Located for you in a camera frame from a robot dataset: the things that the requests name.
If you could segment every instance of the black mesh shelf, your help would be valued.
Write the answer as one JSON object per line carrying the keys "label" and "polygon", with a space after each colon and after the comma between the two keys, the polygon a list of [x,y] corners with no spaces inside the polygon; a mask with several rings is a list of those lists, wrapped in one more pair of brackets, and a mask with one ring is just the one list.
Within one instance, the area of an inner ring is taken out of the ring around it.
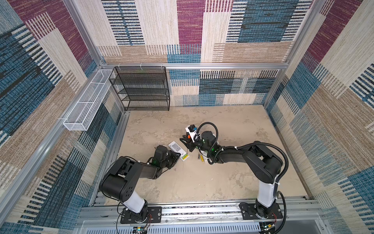
{"label": "black mesh shelf", "polygon": [[169,110],[165,67],[115,67],[111,84],[125,110]]}

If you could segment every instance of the table surface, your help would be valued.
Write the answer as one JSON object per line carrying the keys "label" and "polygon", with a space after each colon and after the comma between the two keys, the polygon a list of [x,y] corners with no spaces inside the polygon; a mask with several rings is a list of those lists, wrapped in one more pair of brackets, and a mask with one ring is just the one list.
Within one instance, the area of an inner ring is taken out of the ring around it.
{"label": "table surface", "polygon": [[[255,140],[284,147],[261,105],[170,107],[170,111],[131,111],[119,156],[130,156],[142,162],[154,155],[155,147],[179,141],[185,127],[212,122],[218,128],[218,141],[223,146],[241,146]],[[201,132],[210,130],[210,125]],[[198,150],[163,173],[156,180],[140,178],[135,191],[149,203],[257,198],[258,179],[246,163],[228,162],[209,165],[198,160]],[[289,168],[278,188],[285,196],[307,195],[297,173]],[[107,198],[107,205],[117,204]]]}

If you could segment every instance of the mesh basket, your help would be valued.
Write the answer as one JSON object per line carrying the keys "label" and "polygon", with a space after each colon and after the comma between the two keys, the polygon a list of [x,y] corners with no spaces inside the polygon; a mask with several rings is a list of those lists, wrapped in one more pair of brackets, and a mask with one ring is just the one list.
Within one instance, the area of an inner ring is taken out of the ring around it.
{"label": "mesh basket", "polygon": [[109,80],[125,110],[169,110],[165,67],[115,67]]}
{"label": "mesh basket", "polygon": [[112,70],[98,71],[64,121],[69,131],[87,131],[110,88]]}

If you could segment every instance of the white wire basket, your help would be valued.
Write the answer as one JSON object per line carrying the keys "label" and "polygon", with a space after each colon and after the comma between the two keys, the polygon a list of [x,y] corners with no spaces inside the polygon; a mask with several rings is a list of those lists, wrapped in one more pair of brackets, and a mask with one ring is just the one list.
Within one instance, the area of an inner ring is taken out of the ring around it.
{"label": "white wire basket", "polygon": [[109,77],[114,76],[112,70],[101,69],[74,105],[64,121],[69,131],[87,131],[111,86]]}

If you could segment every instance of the black mounting plate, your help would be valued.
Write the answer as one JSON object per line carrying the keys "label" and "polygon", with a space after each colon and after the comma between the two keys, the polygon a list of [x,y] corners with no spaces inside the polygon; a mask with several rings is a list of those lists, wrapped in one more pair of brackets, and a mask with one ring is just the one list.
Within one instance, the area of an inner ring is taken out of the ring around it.
{"label": "black mounting plate", "polygon": [[[136,224],[134,218],[130,216],[130,210],[123,211],[123,215],[121,215],[121,224]],[[148,214],[152,215],[151,223],[160,223],[161,222],[161,215],[162,215],[162,207],[161,206],[151,206],[148,207]],[[147,218],[142,222],[142,224],[147,223],[149,221],[149,215]]]}
{"label": "black mounting plate", "polygon": [[[256,215],[256,208],[254,206],[255,206],[255,203],[248,204],[248,203],[242,202],[239,204],[239,208],[242,211],[243,220],[260,219]],[[275,206],[273,206],[272,212],[277,216],[277,219],[282,219],[283,214],[281,211],[278,211],[278,210],[280,210],[280,208],[279,208],[279,205],[276,203]]]}

